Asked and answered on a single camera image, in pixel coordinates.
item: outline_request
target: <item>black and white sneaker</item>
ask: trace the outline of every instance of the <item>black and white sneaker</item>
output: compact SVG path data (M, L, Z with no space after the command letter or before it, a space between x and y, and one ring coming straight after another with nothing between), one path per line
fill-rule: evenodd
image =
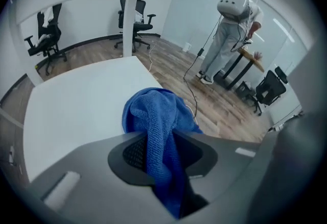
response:
M213 84L214 82L212 82L207 76L203 77L201 79L201 83L203 84Z
M196 76L199 77L199 78L204 77L204 73L203 73L203 71L199 71L199 72L196 74Z

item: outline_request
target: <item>table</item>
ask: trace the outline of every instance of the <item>table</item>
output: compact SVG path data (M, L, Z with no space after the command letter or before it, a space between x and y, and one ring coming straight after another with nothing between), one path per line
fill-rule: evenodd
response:
M35 87L23 141L30 182L75 148L124 134L124 105L147 87L161 88L135 56L86 65Z
M250 54L247 50L240 48L238 52L240 53L240 55L237 57L237 59L234 61L232 66L228 69L228 71L224 74L222 78L223 79L227 78L227 76L235 68L235 66L239 63L239 61L242 59L243 56L249 60L249 63L244 67L244 69L240 72L240 74L226 87L227 90L230 90L243 77L243 75L250 69L252 65L255 65L255 67L258 68L261 72L265 72L261 63L258 60L256 60L254 56Z

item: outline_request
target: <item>black office chair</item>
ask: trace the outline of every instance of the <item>black office chair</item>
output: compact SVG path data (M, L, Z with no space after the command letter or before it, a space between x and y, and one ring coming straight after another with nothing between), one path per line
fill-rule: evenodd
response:
M118 27L119 28L123 28L123 23L124 23L124 10L125 10L125 2L126 0L121 0L121 11L118 12L119 14L119 22L118 22ZM137 0L136 2L136 11L139 12L140 14L142 14L142 17L144 18L144 8L145 8L145 5L146 5L146 2L143 1L143 0ZM137 33L139 31L146 31L146 30L150 30L153 28L153 25L151 25L151 20L152 18L156 16L155 14L149 14L148 17L149 17L149 22L148 24L144 24L144 20L142 21L142 24L141 23L135 23L134 24L134 27L133 27L133 53L136 52L136 46L135 46L135 42L138 42L139 45L141 44L145 44L147 45L147 49L150 49L150 44L146 43L146 42L143 42L141 39L138 39L136 38L136 36L140 36L138 35ZM121 44L123 43L123 41L120 41L120 42L117 42L114 47L117 48L118 47L118 44Z
M259 103L264 105L271 105L274 103L280 96L286 92L286 88L283 83L288 83L287 76L281 70L280 67L275 69L277 76L272 72L268 71L266 77L262 80L262 82L256 87L256 94L250 96L250 98L254 101L255 105L255 113L257 110L260 110L259 116L262 114Z
M43 27L44 14L42 14L41 12L38 12L38 14L37 14L39 38L43 34L50 35L49 38L46 38L43 41L41 41L40 44L38 45L38 47L35 47L31 42L31 38L33 37L33 35L24 39L24 41L27 41L31 47L28 50L30 56L36 55L40 52L43 52L44 57L48 56L48 61L47 61L46 68L45 68L45 74L47 76L49 75L49 72L48 72L49 65L53 60L63 58L64 62L67 61L66 54L65 53L60 54L59 48L58 48L58 41L59 41L60 35L61 35L61 31L58 28L58 17L59 17L60 9L61 9L61 4L52 6L53 19L49 22L49 25L46 28Z

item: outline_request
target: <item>wooden floor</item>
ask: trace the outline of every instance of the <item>wooden floor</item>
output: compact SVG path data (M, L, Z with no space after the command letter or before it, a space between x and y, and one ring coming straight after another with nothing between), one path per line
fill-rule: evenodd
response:
M158 37L143 37L142 40L151 44L151 73L162 85L182 97L187 105L195 112L193 96L183 81L185 71L193 63L195 56L185 53L181 48L168 43ZM45 67L40 70L44 80L57 76L63 72L87 64L105 61L122 56L122 46L115 49L117 40L103 40L80 46L66 53L67 62L62 59L53 63L45 76ZM145 65L150 67L149 50L145 45L139 47L135 55ZM232 91L226 91L218 84L203 85L195 76L202 60L198 59L186 75L197 102L197 121L201 130L211 136L260 142L270 128L270 120L266 114L258 117L253 108L244 104ZM24 123L24 116L33 85L29 78L24 79L5 99L2 108L12 117ZM8 161L10 146L15 149L12 166ZM17 183L26 186L28 179L22 154L22 130L0 118L0 162L5 172Z

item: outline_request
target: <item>pants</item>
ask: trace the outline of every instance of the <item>pants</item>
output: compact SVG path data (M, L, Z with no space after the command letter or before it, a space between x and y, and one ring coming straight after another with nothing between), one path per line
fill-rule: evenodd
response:
M235 46L233 51L241 47L244 36L245 33L241 27L238 28L238 24L224 22L219 25L214 41L212 42L201 65L201 71L205 74L205 76L207 76L208 79L213 81L216 73L225 67L225 65L236 53L232 53L230 50L239 39L240 41Z

